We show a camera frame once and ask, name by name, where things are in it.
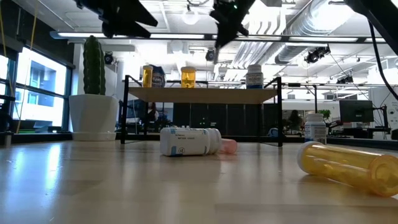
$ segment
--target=shelf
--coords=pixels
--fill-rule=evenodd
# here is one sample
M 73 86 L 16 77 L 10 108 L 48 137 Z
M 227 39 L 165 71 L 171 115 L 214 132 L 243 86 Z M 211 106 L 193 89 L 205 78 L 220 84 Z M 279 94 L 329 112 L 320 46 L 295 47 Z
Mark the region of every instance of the shelf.
M 146 102 L 261 104 L 277 95 L 276 90 L 219 88 L 142 88 L 129 93 Z

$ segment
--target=pink bottle cap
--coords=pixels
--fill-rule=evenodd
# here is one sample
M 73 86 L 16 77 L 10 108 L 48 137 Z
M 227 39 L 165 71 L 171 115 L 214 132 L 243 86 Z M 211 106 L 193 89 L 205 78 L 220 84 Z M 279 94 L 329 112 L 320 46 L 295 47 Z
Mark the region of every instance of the pink bottle cap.
M 223 147 L 220 150 L 220 153 L 225 154 L 234 154 L 238 149 L 238 144 L 235 140 L 232 139 L 222 139 L 223 140 Z

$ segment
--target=camera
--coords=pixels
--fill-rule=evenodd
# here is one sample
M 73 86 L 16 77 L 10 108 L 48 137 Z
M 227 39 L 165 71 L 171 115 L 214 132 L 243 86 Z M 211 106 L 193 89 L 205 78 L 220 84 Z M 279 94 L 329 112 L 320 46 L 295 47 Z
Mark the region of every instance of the camera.
M 113 52 L 105 52 L 104 61 L 106 65 L 113 65 L 115 63 Z
M 212 62 L 214 61 L 215 52 L 214 49 L 208 49 L 206 53 L 206 61 Z

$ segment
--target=person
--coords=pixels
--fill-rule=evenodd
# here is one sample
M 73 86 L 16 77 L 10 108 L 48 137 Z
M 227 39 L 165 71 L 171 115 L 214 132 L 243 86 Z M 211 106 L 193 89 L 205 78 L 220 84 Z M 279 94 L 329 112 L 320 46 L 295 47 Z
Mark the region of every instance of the person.
M 157 121 L 159 112 L 156 110 L 156 103 L 149 103 L 148 105 L 148 119 L 149 121 Z
M 299 117 L 299 112 L 293 110 L 289 117 L 289 128 L 290 130 L 300 131 L 303 124 L 303 119 Z

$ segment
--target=cactus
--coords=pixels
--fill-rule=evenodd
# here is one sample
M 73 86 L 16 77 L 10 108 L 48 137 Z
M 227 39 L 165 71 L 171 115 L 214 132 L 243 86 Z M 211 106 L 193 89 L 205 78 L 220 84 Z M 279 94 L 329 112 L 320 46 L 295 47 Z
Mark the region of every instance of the cactus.
M 83 58 L 85 93 L 105 95 L 104 52 L 96 37 L 90 36 L 87 38 Z

